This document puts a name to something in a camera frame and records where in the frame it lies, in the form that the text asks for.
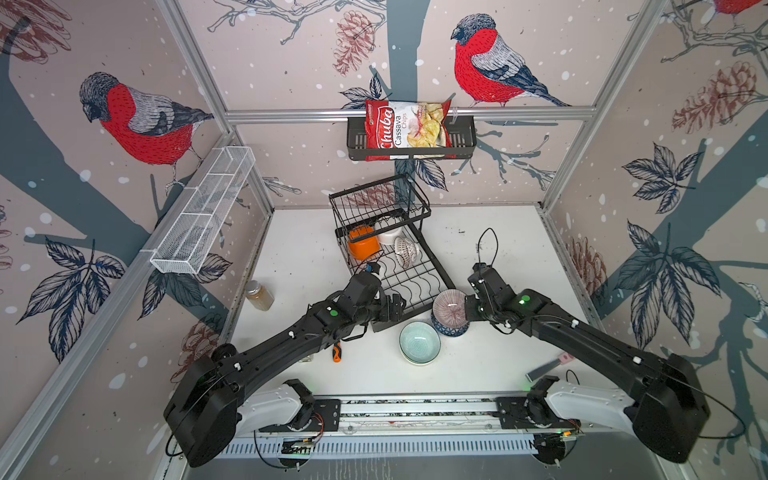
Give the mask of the orange plastic bowl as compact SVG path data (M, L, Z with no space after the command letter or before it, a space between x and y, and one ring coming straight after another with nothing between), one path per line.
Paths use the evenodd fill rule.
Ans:
M348 248L352 257L360 262L375 256L380 250L380 243L373 227L361 225L348 234Z

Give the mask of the white ceramic bowl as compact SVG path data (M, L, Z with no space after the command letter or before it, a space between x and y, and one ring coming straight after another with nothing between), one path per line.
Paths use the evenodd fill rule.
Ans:
M377 240L381 246L393 247L396 239L402 235L403 228L401 226L389 225L387 222L380 220L375 223L375 230L377 232Z

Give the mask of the white patterned bowl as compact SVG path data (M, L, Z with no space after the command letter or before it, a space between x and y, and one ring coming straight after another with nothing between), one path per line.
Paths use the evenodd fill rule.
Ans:
M419 245L404 236L399 236L394 240L394 252L398 264L403 269L413 267L420 256Z

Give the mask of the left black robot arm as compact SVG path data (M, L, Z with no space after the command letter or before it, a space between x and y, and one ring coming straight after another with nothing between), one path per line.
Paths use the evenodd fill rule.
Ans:
M181 454L191 467L213 460L235 437L238 408L259 388L303 358L354 340L357 326L398 323L405 306L400 294L386 294L378 277L362 272L257 346L238 352L224 344L201 356L164 410Z

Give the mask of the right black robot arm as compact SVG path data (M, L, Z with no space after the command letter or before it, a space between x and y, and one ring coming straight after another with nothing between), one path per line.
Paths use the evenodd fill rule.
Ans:
M661 458L682 464L700 439L711 409L692 364L677 354L663 359L577 319L545 295L515 292L493 266L473 265L465 300L470 322L485 320L502 332L519 331L553 345L597 371L630 399L616 427L626 427Z

